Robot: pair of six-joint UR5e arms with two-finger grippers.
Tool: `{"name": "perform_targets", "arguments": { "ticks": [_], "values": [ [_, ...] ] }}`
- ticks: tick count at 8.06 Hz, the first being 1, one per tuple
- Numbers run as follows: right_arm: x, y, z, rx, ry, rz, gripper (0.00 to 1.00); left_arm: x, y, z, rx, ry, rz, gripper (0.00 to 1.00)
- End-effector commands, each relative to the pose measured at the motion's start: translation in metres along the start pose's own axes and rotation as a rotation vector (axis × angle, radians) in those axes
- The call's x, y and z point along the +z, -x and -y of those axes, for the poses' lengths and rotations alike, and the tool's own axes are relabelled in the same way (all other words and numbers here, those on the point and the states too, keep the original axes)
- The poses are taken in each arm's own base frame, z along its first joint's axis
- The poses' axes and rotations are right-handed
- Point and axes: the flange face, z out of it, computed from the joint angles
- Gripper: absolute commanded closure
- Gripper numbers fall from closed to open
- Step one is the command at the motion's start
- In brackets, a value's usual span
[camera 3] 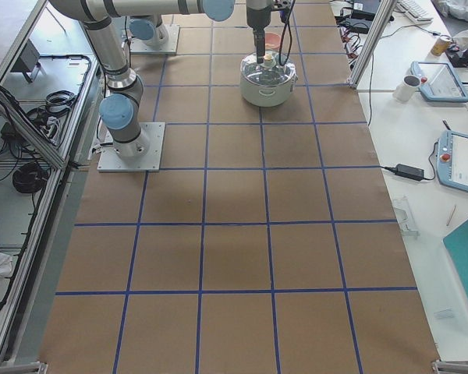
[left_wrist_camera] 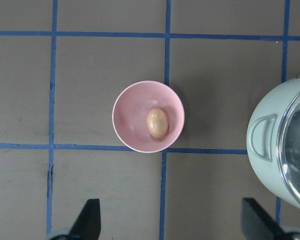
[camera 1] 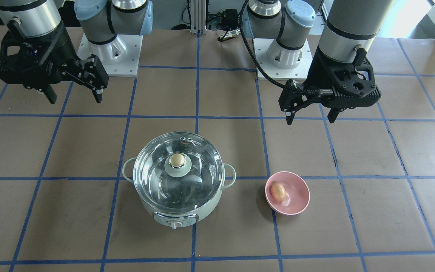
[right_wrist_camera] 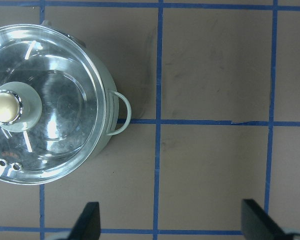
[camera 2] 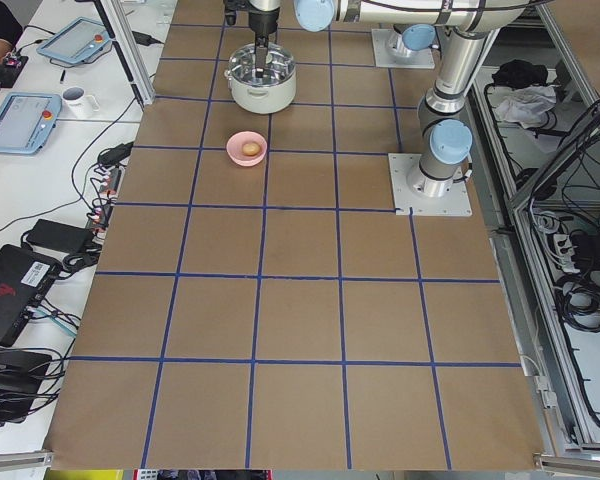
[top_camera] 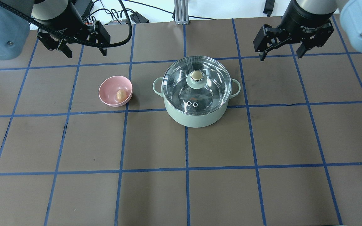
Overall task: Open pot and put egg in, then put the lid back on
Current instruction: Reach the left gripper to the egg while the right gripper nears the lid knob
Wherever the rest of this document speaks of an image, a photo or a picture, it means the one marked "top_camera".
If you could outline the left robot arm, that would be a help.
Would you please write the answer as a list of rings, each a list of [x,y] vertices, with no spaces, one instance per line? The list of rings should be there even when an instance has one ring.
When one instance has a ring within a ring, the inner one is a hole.
[[[3,0],[26,16],[60,34],[95,43],[110,43],[111,37],[100,22],[86,25],[70,0]],[[29,35],[29,23],[0,6],[0,60],[18,57]]]

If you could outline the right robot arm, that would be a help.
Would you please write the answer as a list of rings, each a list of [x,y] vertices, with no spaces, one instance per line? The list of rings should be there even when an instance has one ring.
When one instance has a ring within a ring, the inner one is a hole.
[[[260,28],[253,40],[254,50],[263,61],[274,49],[300,43],[296,55],[301,58],[308,50],[326,44],[334,32],[330,18],[336,10],[351,46],[362,53],[362,0],[292,0],[277,27],[265,24]]]

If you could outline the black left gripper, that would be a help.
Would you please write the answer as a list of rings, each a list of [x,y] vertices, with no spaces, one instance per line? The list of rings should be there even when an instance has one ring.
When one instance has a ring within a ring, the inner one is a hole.
[[[76,41],[88,41],[97,44],[109,44],[111,37],[101,22],[93,25],[86,25],[76,7],[70,0],[38,0],[36,2],[36,20],[51,30],[56,30],[60,35],[67,38],[60,38],[38,27],[37,38],[48,50],[61,50],[69,59],[72,58],[72,50],[68,43]],[[105,57],[107,49],[99,47],[99,51]]]

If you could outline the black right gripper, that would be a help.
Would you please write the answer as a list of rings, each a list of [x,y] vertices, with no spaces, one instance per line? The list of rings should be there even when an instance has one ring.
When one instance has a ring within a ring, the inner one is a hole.
[[[273,28],[264,24],[253,47],[263,62],[268,52],[287,44],[301,43],[296,55],[301,59],[308,50],[323,47],[334,32],[330,20],[334,13],[333,0],[292,0],[281,23]]]

